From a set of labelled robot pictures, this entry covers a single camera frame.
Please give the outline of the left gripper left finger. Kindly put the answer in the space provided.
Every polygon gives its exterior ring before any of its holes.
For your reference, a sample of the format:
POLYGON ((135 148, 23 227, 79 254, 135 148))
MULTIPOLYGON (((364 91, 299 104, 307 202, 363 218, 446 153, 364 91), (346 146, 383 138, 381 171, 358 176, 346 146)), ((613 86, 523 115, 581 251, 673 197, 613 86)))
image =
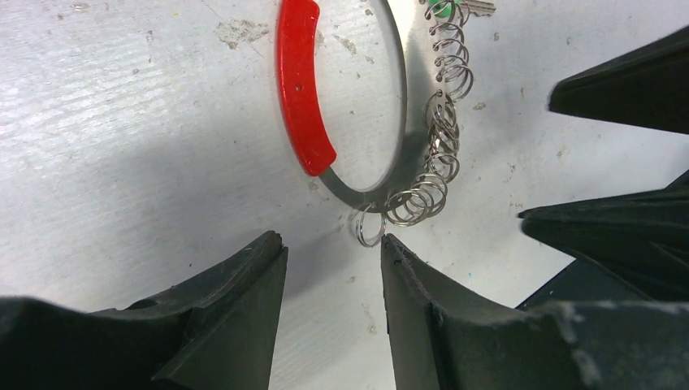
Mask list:
POLYGON ((288 248, 264 232, 123 310, 1 300, 4 389, 266 389, 288 248))

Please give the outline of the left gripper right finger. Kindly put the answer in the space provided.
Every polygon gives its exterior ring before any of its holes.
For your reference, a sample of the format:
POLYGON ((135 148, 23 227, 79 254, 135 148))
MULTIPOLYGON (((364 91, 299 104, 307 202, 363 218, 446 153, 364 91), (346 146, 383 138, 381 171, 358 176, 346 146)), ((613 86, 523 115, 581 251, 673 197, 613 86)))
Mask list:
POLYGON ((685 389, 688 306, 551 301, 522 311, 381 241, 399 389, 685 389))

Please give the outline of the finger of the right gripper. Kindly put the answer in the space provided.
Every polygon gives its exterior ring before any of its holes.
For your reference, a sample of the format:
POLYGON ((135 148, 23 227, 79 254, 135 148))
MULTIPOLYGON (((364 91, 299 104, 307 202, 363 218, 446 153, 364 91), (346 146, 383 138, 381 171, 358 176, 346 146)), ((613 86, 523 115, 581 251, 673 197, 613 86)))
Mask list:
POLYGON ((688 134, 688 27, 559 81, 548 109, 688 134))
POLYGON ((641 193, 519 213, 532 239, 602 266, 656 301, 688 299, 688 175, 641 193))

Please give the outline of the key with green tag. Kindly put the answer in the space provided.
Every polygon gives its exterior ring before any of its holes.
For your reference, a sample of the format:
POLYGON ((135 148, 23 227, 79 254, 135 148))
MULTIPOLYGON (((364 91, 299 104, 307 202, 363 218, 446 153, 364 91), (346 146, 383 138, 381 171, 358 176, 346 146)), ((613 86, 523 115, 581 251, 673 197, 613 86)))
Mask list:
POLYGON ((426 13, 436 18, 448 19, 452 17, 465 18, 469 14, 491 16, 496 11, 493 2, 479 0, 431 0, 428 2, 426 13))

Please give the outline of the large keyring with small rings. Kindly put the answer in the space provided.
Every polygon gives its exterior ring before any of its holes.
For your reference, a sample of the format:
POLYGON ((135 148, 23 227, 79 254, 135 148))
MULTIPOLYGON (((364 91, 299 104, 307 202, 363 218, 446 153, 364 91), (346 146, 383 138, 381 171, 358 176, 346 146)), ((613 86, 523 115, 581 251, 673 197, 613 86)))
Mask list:
POLYGON ((275 30, 279 113, 270 139, 313 201, 282 192, 290 243, 375 246, 408 228, 432 241, 466 232, 457 103, 474 76, 467 17, 436 18, 429 1, 282 1, 275 30))

